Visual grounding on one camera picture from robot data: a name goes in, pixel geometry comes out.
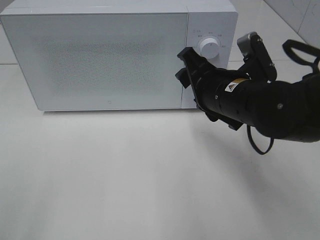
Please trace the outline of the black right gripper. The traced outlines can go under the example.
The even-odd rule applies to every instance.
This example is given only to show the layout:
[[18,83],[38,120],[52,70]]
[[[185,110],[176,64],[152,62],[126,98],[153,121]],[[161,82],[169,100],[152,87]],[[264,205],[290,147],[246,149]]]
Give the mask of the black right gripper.
[[229,117],[221,110],[220,99],[226,93],[225,88],[236,79],[249,79],[245,73],[237,70],[215,68],[205,57],[200,56],[192,47],[185,47],[177,54],[185,67],[175,77],[184,88],[192,85],[197,107],[211,122],[218,120],[226,123],[232,130],[238,130],[243,123],[235,117]]

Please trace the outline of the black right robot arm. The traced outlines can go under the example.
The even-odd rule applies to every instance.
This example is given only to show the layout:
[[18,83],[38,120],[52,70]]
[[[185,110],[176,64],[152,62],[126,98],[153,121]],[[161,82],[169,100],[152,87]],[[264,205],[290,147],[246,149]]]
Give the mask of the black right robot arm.
[[198,108],[211,121],[221,120],[234,130],[246,124],[273,139],[319,141],[319,74],[295,83],[268,83],[238,70],[217,68],[191,47],[177,57],[185,67],[176,77],[192,88]]

